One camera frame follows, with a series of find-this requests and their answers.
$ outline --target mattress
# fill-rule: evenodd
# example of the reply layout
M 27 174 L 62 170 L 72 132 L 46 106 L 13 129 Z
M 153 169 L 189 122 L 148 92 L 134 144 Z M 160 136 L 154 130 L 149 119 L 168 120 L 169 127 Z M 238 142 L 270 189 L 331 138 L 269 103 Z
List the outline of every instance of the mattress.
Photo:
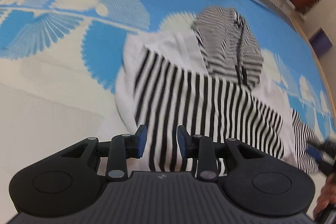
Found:
M 113 121 L 111 136 L 126 133 L 114 99 L 126 35 L 189 29 L 208 5 L 236 8 L 290 106 L 321 138 L 333 134 L 332 110 L 311 50 L 266 0 L 0 0 L 5 184 L 24 166 L 95 135 L 104 118 Z M 11 144 L 16 156 L 6 157 Z M 8 201 L 7 189 L 1 191 Z M 6 206 L 4 217 L 14 213 L 10 202 Z

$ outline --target purple object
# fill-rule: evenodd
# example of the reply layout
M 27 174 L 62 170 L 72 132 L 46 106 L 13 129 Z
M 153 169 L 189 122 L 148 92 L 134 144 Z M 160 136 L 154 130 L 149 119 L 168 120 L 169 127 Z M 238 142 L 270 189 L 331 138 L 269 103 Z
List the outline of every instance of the purple object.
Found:
M 320 58 L 322 55 L 326 54 L 333 46 L 325 32 L 320 29 L 313 37 L 309 40 L 312 45 L 316 56 Z

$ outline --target ribbed gray surface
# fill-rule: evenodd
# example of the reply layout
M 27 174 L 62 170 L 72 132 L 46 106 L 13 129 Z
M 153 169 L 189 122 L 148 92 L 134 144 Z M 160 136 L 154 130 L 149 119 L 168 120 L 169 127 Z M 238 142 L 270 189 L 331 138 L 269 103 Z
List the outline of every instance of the ribbed gray surface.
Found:
M 306 215 L 259 218 L 234 207 L 216 184 L 196 180 L 190 173 L 134 172 L 126 182 L 107 185 L 87 209 L 61 218 L 19 214 L 10 224 L 309 224 Z

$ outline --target black and white striped fabric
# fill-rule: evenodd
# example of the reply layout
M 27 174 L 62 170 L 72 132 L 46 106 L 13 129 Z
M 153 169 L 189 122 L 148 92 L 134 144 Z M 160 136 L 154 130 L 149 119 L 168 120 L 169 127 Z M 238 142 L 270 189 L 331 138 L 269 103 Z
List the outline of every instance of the black and white striped fabric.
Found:
M 210 75 L 249 88 L 259 83 L 263 67 L 260 47 L 236 9 L 207 7 L 197 16 L 192 29 Z
M 196 160 L 182 160 L 176 130 L 215 142 L 237 138 L 276 158 L 283 156 L 278 136 L 282 118 L 251 93 L 218 76 L 200 75 L 172 64 L 147 49 L 134 82 L 135 122 L 147 126 L 151 171 L 196 172 Z M 224 163 L 218 159 L 220 175 Z
M 293 109 L 292 113 L 293 129 L 295 137 L 295 152 L 298 168 L 307 174 L 317 173 L 319 171 L 316 161 L 306 152 L 308 141 L 321 145 L 321 141 L 315 132 L 302 122 L 298 112 Z

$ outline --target human hand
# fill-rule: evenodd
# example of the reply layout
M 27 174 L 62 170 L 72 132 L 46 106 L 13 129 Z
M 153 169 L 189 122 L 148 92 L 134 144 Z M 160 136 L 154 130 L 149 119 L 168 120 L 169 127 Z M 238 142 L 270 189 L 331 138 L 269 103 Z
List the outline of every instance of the human hand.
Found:
M 334 175 L 332 174 L 325 180 L 325 185 L 321 189 L 316 207 L 313 211 L 314 218 L 316 218 L 317 214 L 324 210 L 329 203 L 336 203 L 336 184 L 332 182 L 333 178 Z

